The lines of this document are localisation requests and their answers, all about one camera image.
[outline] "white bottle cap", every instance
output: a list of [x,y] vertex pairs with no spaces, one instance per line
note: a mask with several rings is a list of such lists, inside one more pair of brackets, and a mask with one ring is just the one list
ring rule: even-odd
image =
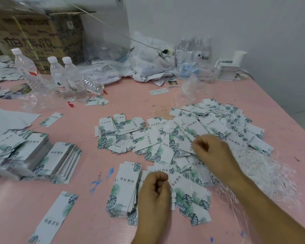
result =
[[19,48],[11,49],[12,53],[14,55],[20,55],[22,54],[21,50]]
[[70,63],[72,63],[72,60],[71,60],[70,57],[63,57],[63,58],[62,58],[62,61],[63,61],[64,64],[70,64]]
[[57,58],[56,57],[48,57],[47,60],[49,61],[49,63],[53,64],[57,62]]

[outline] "hand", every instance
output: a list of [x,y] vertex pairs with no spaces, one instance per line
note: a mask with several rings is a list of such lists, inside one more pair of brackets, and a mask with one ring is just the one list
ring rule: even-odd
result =
[[166,228],[170,215],[168,175],[155,172],[147,175],[138,195],[138,229],[132,244],[155,244]]
[[228,186],[244,176],[228,144],[214,135],[203,135],[192,143],[192,149],[208,169]]

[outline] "blue marker stain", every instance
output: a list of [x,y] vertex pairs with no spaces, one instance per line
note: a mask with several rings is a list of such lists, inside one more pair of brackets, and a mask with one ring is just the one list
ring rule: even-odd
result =
[[110,173],[106,176],[106,179],[109,179],[110,176],[113,174],[114,168],[110,168]]
[[95,192],[95,190],[96,190],[96,187],[97,187],[98,184],[100,184],[100,183],[101,183],[100,180],[95,180],[95,181],[92,182],[92,184],[95,184],[95,187],[93,187],[93,188],[90,189],[90,191],[89,191],[92,195],[94,194],[94,192]]

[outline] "cable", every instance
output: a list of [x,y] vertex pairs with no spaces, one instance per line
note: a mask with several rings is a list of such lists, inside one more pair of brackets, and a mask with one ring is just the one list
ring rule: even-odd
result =
[[150,47],[150,48],[152,48],[152,49],[155,49],[155,50],[158,50],[158,51],[160,51],[160,52],[163,52],[163,51],[162,51],[162,50],[160,50],[160,49],[157,49],[157,48],[152,47],[152,46],[150,46],[150,45],[146,45],[146,44],[144,44],[144,43],[142,43],[142,42],[139,42],[139,41],[137,41],[137,40],[135,40],[135,39],[132,39],[132,38],[130,38],[130,37],[128,37],[128,36],[126,36],[126,35],[122,34],[121,32],[117,31],[117,30],[116,30],[116,29],[114,29],[113,27],[111,27],[111,26],[109,26],[108,24],[106,24],[104,21],[101,21],[101,20],[100,20],[100,19],[98,19],[97,17],[95,17],[95,16],[93,16],[92,14],[88,13],[87,11],[85,11],[85,10],[83,10],[83,9],[79,8],[78,6],[76,6],[76,5],[74,5],[74,4],[70,3],[70,2],[68,2],[67,0],[61,0],[61,1],[64,1],[64,2],[66,2],[66,3],[68,3],[68,4],[70,4],[70,5],[72,5],[72,6],[76,7],[76,8],[78,8],[79,10],[81,10],[81,11],[85,12],[86,14],[88,14],[88,15],[90,15],[90,16],[92,16],[92,17],[94,17],[94,18],[95,18],[96,20],[98,20],[100,23],[102,23],[103,25],[106,25],[108,28],[112,29],[114,32],[116,32],[116,33],[120,34],[121,36],[124,36],[124,37],[126,37],[126,38],[128,38],[128,39],[130,39],[130,40],[132,40],[132,41],[135,41],[135,42],[137,42],[137,43],[139,43],[139,44],[142,44],[142,45],[148,46],[148,47]]

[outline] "pink table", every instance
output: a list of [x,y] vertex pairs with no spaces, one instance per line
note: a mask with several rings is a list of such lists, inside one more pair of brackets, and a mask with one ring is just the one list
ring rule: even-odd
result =
[[[8,88],[21,82],[3,82]],[[106,86],[110,101],[105,106],[85,106],[75,104],[74,108],[65,103],[63,109],[56,112],[65,115],[50,127],[41,127],[39,123],[55,111],[44,111],[33,122],[30,129],[49,134],[55,143],[76,143],[84,152],[69,184],[50,184],[47,181],[12,182],[0,178],[0,244],[27,243],[36,226],[52,206],[62,191],[79,194],[73,209],[65,219],[52,243],[130,243],[136,227],[129,226],[126,219],[110,218],[105,212],[106,202],[112,189],[120,163],[131,161],[142,163],[143,169],[152,162],[135,153],[116,155],[110,151],[97,150],[98,138],[94,138],[94,126],[99,125],[99,118],[117,113],[125,113],[127,119],[142,117],[173,106],[174,96],[180,88],[170,88],[169,93],[151,96],[149,91],[158,89],[152,82],[139,83],[130,78]],[[232,103],[254,120],[253,124],[265,129],[265,141],[275,148],[277,160],[296,170],[295,182],[299,188],[298,207],[284,209],[305,227],[305,131],[286,114],[254,81],[216,82],[210,85],[213,96],[222,103]],[[19,110],[16,100],[0,99],[0,108]],[[106,180],[110,168],[113,175]],[[98,179],[99,184],[92,195],[89,191]],[[241,213],[236,213],[225,202],[220,202],[216,194],[212,195],[210,215],[212,222],[192,227],[190,220],[172,213],[171,224],[163,238],[164,243],[243,243],[241,230],[247,233]]]

